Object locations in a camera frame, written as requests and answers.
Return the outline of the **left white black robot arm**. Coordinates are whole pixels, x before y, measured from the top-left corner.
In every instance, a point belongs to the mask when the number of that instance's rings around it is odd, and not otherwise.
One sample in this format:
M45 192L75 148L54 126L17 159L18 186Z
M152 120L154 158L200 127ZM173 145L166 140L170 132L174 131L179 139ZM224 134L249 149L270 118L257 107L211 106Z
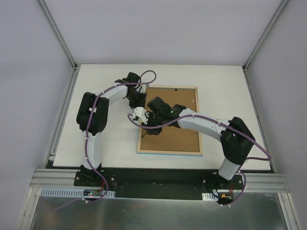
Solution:
M142 77L130 72L127 77L116 80L104 92L97 94L86 92L83 95L76 117L84 139L84 160L76 175L77 182L86 181L90 186L97 186L102 180L99 139L107 125L109 106L125 98L128 99L131 109L144 106L145 91Z

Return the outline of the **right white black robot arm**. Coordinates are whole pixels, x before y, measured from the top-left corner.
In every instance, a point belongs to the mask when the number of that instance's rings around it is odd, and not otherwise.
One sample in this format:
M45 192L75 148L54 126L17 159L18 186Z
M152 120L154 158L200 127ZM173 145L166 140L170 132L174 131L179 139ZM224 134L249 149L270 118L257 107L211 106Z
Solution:
M171 107L160 97L154 97L147 106L134 110L134 116L141 119L141 125L149 135L159 135L164 126L190 129L208 135L222 145L224 160L216 176L216 184L227 189L233 177L243 165L255 141L254 136L239 117L231 120L217 119L201 115L183 105Z

